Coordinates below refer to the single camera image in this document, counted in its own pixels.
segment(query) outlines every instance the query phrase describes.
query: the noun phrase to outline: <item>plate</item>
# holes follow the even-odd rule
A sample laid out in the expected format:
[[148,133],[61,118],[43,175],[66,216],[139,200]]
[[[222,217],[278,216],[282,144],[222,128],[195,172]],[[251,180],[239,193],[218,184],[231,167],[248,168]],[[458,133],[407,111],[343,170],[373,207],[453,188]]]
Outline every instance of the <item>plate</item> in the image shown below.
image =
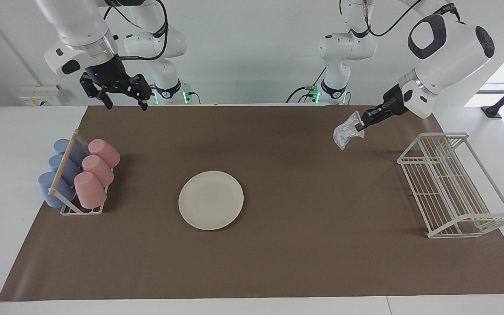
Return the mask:
[[206,171],[192,177],[180,191],[180,214],[192,227],[212,231],[229,225],[242,210],[240,183],[222,171]]

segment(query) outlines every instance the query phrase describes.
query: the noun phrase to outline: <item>white wall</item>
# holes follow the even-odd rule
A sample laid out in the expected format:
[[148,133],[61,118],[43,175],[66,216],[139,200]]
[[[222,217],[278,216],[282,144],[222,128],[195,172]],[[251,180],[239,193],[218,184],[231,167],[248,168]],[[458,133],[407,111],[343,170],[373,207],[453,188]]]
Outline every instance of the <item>white wall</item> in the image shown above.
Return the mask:
[[[332,32],[346,32],[338,0],[174,1],[164,0],[171,25],[188,42],[188,52],[173,60],[180,77],[206,103],[282,102],[298,86],[311,84],[324,67],[316,44]],[[504,61],[504,1],[458,0],[463,20],[486,28],[496,55],[473,77],[448,89],[438,104],[463,106]],[[374,9],[374,30],[385,30],[406,6],[382,0]],[[376,104],[398,78],[417,63],[406,46],[412,12],[388,36],[379,39],[372,59],[351,62],[353,104]],[[120,38],[136,28],[110,12],[108,24]],[[57,41],[56,31],[33,0],[0,0],[0,28],[44,84],[59,84],[67,105],[94,104],[78,85],[78,74],[58,78],[44,62],[44,52]],[[33,84],[20,60],[0,38],[0,105],[16,105],[21,84]],[[150,75],[140,62],[126,62],[130,74]],[[118,96],[116,104],[131,104]]]

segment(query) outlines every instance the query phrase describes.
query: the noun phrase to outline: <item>power socket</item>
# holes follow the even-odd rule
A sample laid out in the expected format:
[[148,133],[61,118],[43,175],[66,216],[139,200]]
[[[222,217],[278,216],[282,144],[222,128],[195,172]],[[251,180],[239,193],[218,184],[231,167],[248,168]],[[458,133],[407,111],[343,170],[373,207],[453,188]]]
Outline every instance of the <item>power socket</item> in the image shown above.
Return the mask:
[[22,86],[19,98],[25,106],[61,106],[65,100],[56,85]]

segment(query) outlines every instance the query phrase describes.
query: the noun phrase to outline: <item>dish rack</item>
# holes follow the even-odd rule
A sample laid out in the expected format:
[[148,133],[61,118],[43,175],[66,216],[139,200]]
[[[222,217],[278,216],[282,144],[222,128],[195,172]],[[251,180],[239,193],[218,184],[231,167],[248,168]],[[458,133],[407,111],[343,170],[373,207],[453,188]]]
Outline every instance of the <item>dish rack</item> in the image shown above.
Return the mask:
[[504,204],[467,139],[467,133],[422,133],[398,158],[429,238],[478,237],[504,226],[504,213],[490,212],[455,153],[466,145]]
[[[65,216],[70,216],[70,215],[96,215],[96,214],[101,214],[102,209],[104,209],[104,203],[94,209],[85,209],[81,207],[81,204],[79,203],[77,199],[77,194],[74,195],[73,200],[69,201],[64,195],[62,195],[58,191],[58,183],[60,182],[60,178],[62,177],[63,171],[66,167],[66,161],[67,159],[70,158],[71,151],[74,148],[74,145],[78,144],[85,152],[89,153],[88,151],[88,143],[79,135],[79,130],[76,129],[73,132],[73,135],[71,136],[70,143],[67,145],[66,152],[63,154],[63,158],[61,163],[58,166],[58,170],[56,171],[56,175],[54,176],[54,181],[52,182],[52,186],[48,189],[48,195],[49,196],[55,196],[57,199],[61,200],[65,206],[62,207],[60,214],[65,215]],[[108,194],[108,186],[104,188],[104,192]]]

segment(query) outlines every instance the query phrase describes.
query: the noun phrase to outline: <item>white table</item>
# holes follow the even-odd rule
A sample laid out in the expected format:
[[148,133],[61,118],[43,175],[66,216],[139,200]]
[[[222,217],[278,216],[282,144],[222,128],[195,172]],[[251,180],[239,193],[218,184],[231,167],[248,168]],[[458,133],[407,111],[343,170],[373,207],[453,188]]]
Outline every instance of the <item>white table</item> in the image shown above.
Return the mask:
[[[70,137],[85,110],[85,106],[0,107],[0,290],[42,203],[36,179],[47,172],[52,144],[58,138]],[[502,120],[489,120],[476,108],[438,108],[434,113],[444,131],[470,134],[470,143],[504,194]],[[385,123],[393,123],[393,118]],[[4,213],[4,209],[16,210]],[[0,314],[114,315],[133,311],[142,314],[493,315],[504,314],[504,295],[0,303]]]

